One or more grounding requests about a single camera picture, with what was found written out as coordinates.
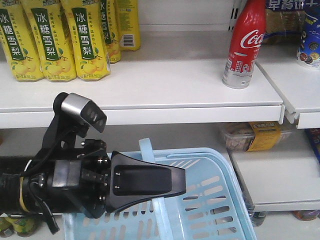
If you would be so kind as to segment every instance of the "yellow drink bottle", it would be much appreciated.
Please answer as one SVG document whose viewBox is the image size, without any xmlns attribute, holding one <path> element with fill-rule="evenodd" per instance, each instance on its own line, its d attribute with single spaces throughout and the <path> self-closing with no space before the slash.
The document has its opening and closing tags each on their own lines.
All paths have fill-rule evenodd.
<svg viewBox="0 0 320 240">
<path fill-rule="evenodd" d="M 141 46 L 138 0 L 116 0 L 121 51 L 136 51 Z"/>
<path fill-rule="evenodd" d="M 0 1 L 0 38 L 6 61 L 20 82 L 44 78 L 34 36 L 18 0 Z"/>
<path fill-rule="evenodd" d="M 101 0 L 101 20 L 106 49 L 114 64 L 121 59 L 115 0 Z"/>
<path fill-rule="evenodd" d="M 22 0 L 32 27 L 44 76 L 52 82 L 77 77 L 66 16 L 59 0 Z"/>
<path fill-rule="evenodd" d="M 61 0 L 68 20 L 76 72 L 85 81 L 97 81 L 110 74 L 102 31 L 99 0 Z"/>
</svg>

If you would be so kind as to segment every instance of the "coca-cola can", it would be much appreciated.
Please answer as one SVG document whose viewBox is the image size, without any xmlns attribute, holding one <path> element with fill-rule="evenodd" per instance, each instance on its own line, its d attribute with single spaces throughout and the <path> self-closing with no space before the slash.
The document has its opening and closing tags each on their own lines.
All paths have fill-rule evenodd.
<svg viewBox="0 0 320 240">
<path fill-rule="evenodd" d="M 248 0 L 231 38 L 222 81 L 234 89 L 249 86 L 266 31 L 265 0 Z"/>
</svg>

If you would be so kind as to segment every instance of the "light blue shopping basket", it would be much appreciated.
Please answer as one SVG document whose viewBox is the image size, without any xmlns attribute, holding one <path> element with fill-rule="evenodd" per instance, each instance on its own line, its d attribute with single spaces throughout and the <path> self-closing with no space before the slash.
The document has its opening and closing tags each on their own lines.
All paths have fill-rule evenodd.
<svg viewBox="0 0 320 240">
<path fill-rule="evenodd" d="M 132 158 L 186 170 L 186 193 L 155 198 L 99 219 L 63 215 L 65 240 L 256 240 L 234 171 L 210 148 L 152 150 Z"/>
</svg>

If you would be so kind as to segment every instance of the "green label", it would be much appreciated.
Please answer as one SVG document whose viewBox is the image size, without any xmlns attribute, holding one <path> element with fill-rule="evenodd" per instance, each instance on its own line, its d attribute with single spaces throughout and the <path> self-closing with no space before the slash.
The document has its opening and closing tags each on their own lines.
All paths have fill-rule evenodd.
<svg viewBox="0 0 320 240">
<path fill-rule="evenodd" d="M 101 21 L 102 31 L 105 44 L 111 44 L 112 39 L 110 35 L 110 29 L 108 24 L 108 13 L 107 13 L 107 0 L 101 0 Z"/>
<path fill-rule="evenodd" d="M 13 60 L 18 60 L 18 61 L 24 60 L 25 57 L 19 46 L 16 33 L 10 21 L 8 11 L 5 9 L 0 9 L 0 25 L 9 47 L 11 58 Z"/>
<path fill-rule="evenodd" d="M 36 25 L 38 26 L 45 59 L 49 61 L 59 60 L 60 58 L 55 46 L 55 41 L 49 22 L 48 10 L 45 8 L 32 8 L 31 11 L 36 21 Z"/>
<path fill-rule="evenodd" d="M 95 53 L 91 44 L 87 10 L 82 7 L 75 7 L 72 8 L 72 12 L 79 36 L 82 59 L 93 60 L 95 59 Z"/>
</svg>

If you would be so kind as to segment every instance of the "food package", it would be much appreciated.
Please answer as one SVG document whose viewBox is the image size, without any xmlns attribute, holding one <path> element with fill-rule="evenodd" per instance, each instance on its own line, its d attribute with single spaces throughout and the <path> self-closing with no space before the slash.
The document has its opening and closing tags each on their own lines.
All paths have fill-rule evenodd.
<svg viewBox="0 0 320 240">
<path fill-rule="evenodd" d="M 219 126 L 226 148 L 234 152 L 253 152 L 271 149 L 292 133 L 289 123 L 275 121 L 227 122 Z"/>
<path fill-rule="evenodd" d="M 76 72 L 85 81 L 110 74 L 99 0 L 61 0 L 72 36 Z"/>
<path fill-rule="evenodd" d="M 308 137 L 314 155 L 320 163 L 320 128 L 306 128 L 304 131 Z"/>
<path fill-rule="evenodd" d="M 22 0 L 44 76 L 52 82 L 77 77 L 66 17 L 59 0 Z"/>
<path fill-rule="evenodd" d="M 121 59 L 115 0 L 101 0 L 101 20 L 106 49 L 114 64 Z"/>
<path fill-rule="evenodd" d="M 320 70 L 320 5 L 306 7 L 305 20 L 301 41 L 296 53 L 299 65 L 310 69 Z"/>
<path fill-rule="evenodd" d="M 298 43 L 305 19 L 307 1 L 266 0 L 264 44 Z"/>
<path fill-rule="evenodd" d="M 141 46 L 138 0 L 115 0 L 121 51 L 136 51 Z"/>
<path fill-rule="evenodd" d="M 44 78 L 34 36 L 20 1 L 0 1 L 0 38 L 6 61 L 20 82 Z"/>
</svg>

